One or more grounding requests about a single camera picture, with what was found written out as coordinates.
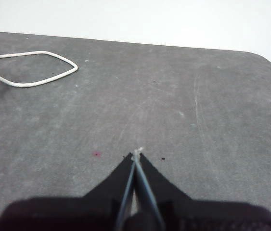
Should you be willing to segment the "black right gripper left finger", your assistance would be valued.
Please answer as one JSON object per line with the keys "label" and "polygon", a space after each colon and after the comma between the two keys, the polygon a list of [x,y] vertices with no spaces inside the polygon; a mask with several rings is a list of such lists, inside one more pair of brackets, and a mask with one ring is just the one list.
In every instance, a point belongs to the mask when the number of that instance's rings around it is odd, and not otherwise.
{"label": "black right gripper left finger", "polygon": [[10,203],[0,231],[114,231],[130,215],[134,162],[128,154],[86,195],[34,197]]}

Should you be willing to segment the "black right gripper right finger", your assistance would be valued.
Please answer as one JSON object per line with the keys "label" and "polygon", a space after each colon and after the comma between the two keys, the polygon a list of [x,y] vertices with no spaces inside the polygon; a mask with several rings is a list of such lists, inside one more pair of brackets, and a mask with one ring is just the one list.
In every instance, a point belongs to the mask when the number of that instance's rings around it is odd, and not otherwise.
{"label": "black right gripper right finger", "polygon": [[271,231],[271,212],[244,202],[195,200],[135,155],[139,200],[162,231]]}

